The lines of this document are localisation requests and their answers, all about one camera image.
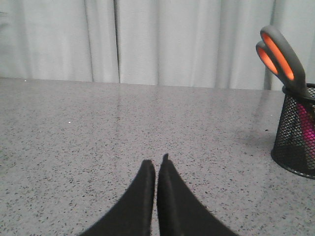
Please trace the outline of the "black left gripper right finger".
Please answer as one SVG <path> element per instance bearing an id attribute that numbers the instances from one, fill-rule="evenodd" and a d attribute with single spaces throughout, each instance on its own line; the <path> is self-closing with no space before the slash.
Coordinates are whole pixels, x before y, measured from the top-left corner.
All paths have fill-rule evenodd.
<path id="1" fill-rule="evenodd" d="M 193 195 L 168 154 L 163 156 L 157 184 L 161 236 L 235 236 Z"/>

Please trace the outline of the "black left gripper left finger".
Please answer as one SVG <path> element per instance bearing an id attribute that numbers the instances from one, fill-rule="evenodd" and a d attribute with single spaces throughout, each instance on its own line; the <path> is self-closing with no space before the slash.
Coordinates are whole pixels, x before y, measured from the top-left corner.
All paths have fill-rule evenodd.
<path id="1" fill-rule="evenodd" d="M 140 169 L 113 207 L 83 236 L 149 236 L 155 195 L 155 169 L 143 160 Z"/>

